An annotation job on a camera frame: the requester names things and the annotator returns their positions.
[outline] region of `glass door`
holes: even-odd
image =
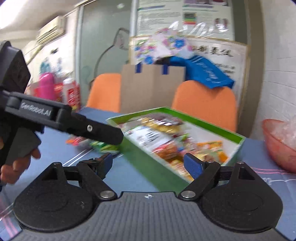
[[[103,73],[120,73],[128,61],[131,0],[97,0],[84,6],[79,81],[85,105],[90,82]]]

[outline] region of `red bowl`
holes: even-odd
[[[265,144],[271,158],[283,169],[296,173],[296,150],[288,147],[271,134],[283,121],[266,119],[262,122]]]

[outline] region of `human hand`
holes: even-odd
[[[3,147],[4,143],[2,138],[0,137],[0,150]],[[1,167],[1,181],[5,183],[15,184],[16,181],[20,178],[21,174],[29,168],[31,164],[31,156],[36,159],[40,159],[40,151],[38,149],[34,149],[29,155],[15,160],[12,166],[3,165]]]

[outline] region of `orange chair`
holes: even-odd
[[[93,82],[86,106],[90,108],[120,112],[121,74],[105,73]]]
[[[237,104],[228,87],[209,89],[197,81],[185,81],[176,90],[172,108],[236,132]]]

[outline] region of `pink thermos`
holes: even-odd
[[[44,73],[39,77],[40,98],[48,100],[56,100],[54,93],[54,75],[52,73]]]

